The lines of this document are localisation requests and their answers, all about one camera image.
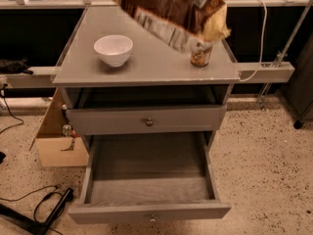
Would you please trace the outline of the grey metal frame rail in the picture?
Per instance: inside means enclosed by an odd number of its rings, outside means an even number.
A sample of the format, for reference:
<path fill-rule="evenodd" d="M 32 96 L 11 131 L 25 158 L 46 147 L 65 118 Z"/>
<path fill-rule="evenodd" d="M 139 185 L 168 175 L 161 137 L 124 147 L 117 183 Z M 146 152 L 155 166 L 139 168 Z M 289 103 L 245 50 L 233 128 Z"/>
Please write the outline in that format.
<path fill-rule="evenodd" d="M 80 71 L 65 67 L 36 67 L 32 75 L 3 74 L 0 81 L 10 88 L 284 83 L 290 79 L 293 72 L 294 68 L 288 62 L 273 68 L 268 64 L 262 66 L 258 63 L 212 61 L 205 68 L 186 65 L 151 70 L 132 63 L 118 69 L 97 63 L 92 69 Z"/>

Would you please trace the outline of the gold soda can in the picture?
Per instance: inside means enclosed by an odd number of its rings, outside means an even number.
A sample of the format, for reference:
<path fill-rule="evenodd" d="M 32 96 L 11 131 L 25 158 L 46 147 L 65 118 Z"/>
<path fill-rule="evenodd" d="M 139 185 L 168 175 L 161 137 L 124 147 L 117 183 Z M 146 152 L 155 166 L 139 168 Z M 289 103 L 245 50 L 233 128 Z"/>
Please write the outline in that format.
<path fill-rule="evenodd" d="M 191 64 L 200 68 L 207 66 L 210 60 L 211 52 L 212 47 L 197 49 L 191 55 Z"/>

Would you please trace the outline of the closed grey upper drawer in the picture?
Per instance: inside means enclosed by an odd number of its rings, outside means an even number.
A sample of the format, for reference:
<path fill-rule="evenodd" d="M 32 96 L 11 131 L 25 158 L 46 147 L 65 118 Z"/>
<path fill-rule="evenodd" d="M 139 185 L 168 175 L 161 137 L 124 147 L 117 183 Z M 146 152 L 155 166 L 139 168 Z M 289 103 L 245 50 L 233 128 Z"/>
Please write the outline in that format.
<path fill-rule="evenodd" d="M 79 135 L 217 130 L 226 106 L 71 109 L 67 116 Z"/>

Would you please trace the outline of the white ceramic bowl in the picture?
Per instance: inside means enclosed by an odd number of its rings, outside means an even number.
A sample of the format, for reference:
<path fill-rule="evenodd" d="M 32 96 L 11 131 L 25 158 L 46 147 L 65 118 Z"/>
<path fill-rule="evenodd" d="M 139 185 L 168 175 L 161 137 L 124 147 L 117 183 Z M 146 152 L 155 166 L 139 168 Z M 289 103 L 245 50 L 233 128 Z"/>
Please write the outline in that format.
<path fill-rule="evenodd" d="M 94 43 L 99 58 L 111 67 L 121 67 L 131 57 L 133 41 L 124 35 L 107 35 Z"/>

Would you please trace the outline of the cardboard box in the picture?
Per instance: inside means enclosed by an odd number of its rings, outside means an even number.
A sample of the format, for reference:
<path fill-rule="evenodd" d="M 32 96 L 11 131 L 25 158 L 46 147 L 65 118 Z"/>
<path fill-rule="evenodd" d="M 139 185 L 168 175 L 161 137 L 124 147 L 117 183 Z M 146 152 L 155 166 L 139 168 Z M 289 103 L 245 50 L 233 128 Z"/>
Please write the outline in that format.
<path fill-rule="evenodd" d="M 82 139 L 72 131 L 70 137 L 63 136 L 63 126 L 69 124 L 65 104 L 57 89 L 34 139 L 43 166 L 87 165 L 89 155 Z"/>

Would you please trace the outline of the open grey middle drawer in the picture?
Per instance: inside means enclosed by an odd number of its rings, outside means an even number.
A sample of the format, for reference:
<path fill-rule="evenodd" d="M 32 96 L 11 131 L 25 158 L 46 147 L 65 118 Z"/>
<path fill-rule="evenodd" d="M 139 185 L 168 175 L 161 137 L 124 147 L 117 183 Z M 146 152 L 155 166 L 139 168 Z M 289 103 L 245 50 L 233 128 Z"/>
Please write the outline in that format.
<path fill-rule="evenodd" d="M 80 199 L 79 224 L 222 218 L 210 132 L 96 136 Z"/>

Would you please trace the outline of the small bottle in box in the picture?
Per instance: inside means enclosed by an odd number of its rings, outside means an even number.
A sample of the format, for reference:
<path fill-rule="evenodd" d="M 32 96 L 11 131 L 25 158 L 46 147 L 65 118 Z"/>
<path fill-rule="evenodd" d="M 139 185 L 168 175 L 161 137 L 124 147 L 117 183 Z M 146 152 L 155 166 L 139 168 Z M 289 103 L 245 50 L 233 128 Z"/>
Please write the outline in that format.
<path fill-rule="evenodd" d="M 63 126 L 62 134 L 64 137 L 70 137 L 71 136 L 71 126 L 69 124 L 65 124 Z"/>

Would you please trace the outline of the grey drawer cabinet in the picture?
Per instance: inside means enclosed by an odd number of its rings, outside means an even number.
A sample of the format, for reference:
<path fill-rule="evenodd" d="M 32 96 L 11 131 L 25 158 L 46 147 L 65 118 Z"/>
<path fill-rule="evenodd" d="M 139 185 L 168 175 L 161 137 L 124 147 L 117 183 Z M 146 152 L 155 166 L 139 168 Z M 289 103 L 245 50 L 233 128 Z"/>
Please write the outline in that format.
<path fill-rule="evenodd" d="M 209 150 L 239 76 L 191 65 L 115 6 L 85 10 L 54 83 L 90 154 L 81 224 L 221 218 Z"/>

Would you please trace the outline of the black cloth object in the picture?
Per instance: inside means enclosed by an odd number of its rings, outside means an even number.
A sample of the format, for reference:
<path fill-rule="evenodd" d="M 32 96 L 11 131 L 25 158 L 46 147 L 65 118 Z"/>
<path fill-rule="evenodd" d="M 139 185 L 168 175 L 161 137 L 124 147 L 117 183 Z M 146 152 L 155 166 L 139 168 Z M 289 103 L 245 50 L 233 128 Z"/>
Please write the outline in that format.
<path fill-rule="evenodd" d="M 18 74 L 26 73 L 33 74 L 33 71 L 29 69 L 29 66 L 25 63 L 26 59 L 22 60 L 0 60 L 0 73 L 1 74 Z"/>

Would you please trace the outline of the brown sea salt chip bag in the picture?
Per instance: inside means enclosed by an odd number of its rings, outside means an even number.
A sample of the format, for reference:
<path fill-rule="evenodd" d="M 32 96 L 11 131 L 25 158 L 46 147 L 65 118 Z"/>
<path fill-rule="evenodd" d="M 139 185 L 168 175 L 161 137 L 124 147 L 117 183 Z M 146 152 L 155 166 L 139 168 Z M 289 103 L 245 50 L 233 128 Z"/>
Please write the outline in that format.
<path fill-rule="evenodd" d="M 224 0 L 113 0 L 142 28 L 181 53 L 230 35 Z"/>

